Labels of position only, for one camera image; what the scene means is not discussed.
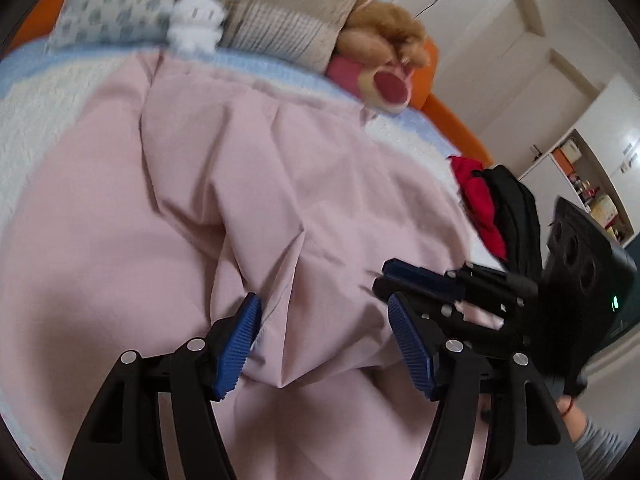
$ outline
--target blue gripper pad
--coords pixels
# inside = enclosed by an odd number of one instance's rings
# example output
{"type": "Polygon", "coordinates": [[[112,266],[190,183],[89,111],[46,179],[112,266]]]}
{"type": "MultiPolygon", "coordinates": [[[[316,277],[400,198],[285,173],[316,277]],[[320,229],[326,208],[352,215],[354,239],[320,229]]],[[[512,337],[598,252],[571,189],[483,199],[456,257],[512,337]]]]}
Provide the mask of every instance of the blue gripper pad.
{"type": "Polygon", "coordinates": [[[258,335],[262,318],[260,298],[255,294],[247,296],[234,317],[236,326],[218,356],[216,381],[213,384],[213,393],[221,400],[238,384],[244,362],[258,335]]]}
{"type": "Polygon", "coordinates": [[[431,294],[437,294],[447,303],[453,303],[464,297],[464,287],[457,284],[455,280],[423,267],[412,266],[397,258],[385,262],[382,274],[387,278],[411,283],[430,291],[431,294]]]}
{"type": "Polygon", "coordinates": [[[409,369],[414,387],[431,398],[436,389],[431,354],[422,343],[409,313],[395,294],[389,298],[387,311],[391,330],[396,336],[402,360],[409,369]]]}

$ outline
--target red clothing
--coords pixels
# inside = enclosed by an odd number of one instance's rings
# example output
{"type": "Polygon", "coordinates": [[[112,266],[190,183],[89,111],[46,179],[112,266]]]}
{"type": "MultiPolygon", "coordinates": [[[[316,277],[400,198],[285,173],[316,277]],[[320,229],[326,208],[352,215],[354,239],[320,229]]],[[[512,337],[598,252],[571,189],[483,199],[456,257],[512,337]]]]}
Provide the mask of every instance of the red clothing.
{"type": "Polygon", "coordinates": [[[474,173],[484,169],[482,162],[466,156],[450,156],[449,160],[468,207],[469,216],[484,246],[493,256],[505,260],[507,247],[494,223],[494,200],[484,178],[474,173]]]}

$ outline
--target metal screw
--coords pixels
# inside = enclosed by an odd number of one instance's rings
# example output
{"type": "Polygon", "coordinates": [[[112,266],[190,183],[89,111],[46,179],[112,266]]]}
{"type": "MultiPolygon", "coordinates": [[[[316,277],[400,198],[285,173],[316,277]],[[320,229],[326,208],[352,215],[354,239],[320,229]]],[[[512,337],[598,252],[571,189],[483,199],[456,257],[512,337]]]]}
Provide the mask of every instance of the metal screw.
{"type": "Polygon", "coordinates": [[[457,339],[449,339],[446,343],[445,346],[447,348],[447,350],[449,350],[450,352],[455,352],[456,354],[459,352],[462,352],[464,349],[464,345],[458,341],[457,339]]]}
{"type": "Polygon", "coordinates": [[[126,365],[130,365],[137,358],[138,354],[136,354],[133,350],[129,350],[127,352],[124,352],[124,354],[120,356],[120,362],[126,365]]]}
{"type": "Polygon", "coordinates": [[[520,366],[527,366],[529,364],[529,358],[520,352],[513,355],[513,361],[520,366]]]}
{"type": "Polygon", "coordinates": [[[202,350],[205,345],[206,343],[204,342],[204,339],[200,339],[199,337],[197,337],[196,339],[192,339],[187,343],[187,348],[192,352],[197,352],[199,350],[202,350]]]}

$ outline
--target white plush toy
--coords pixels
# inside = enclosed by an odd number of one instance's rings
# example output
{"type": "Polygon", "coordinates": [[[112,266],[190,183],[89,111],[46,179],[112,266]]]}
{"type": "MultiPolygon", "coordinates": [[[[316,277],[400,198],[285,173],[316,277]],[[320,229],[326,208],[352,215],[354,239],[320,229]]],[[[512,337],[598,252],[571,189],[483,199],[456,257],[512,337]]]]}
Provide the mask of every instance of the white plush toy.
{"type": "Polygon", "coordinates": [[[225,16],[219,0],[179,0],[169,17],[169,44],[185,54],[213,54],[225,16]]]}

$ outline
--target white cabinet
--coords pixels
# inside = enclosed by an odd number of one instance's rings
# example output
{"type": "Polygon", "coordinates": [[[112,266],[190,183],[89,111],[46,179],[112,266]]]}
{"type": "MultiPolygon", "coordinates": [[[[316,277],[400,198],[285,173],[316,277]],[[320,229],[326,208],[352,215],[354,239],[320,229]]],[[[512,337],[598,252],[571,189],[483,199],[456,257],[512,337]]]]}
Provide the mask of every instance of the white cabinet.
{"type": "Polygon", "coordinates": [[[625,160],[625,171],[618,169],[611,176],[611,184],[622,202],[634,233],[640,232],[640,145],[634,147],[625,160]]]}
{"type": "Polygon", "coordinates": [[[527,186],[536,199],[538,220],[540,221],[540,252],[544,264],[549,250],[546,247],[546,239],[551,231],[554,221],[556,199],[561,196],[569,202],[584,209],[580,197],[575,192],[574,186],[562,172],[553,156],[545,155],[523,177],[521,183],[527,186]]]}
{"type": "Polygon", "coordinates": [[[574,124],[604,171],[611,176],[640,140],[640,100],[615,76],[574,124]]]}

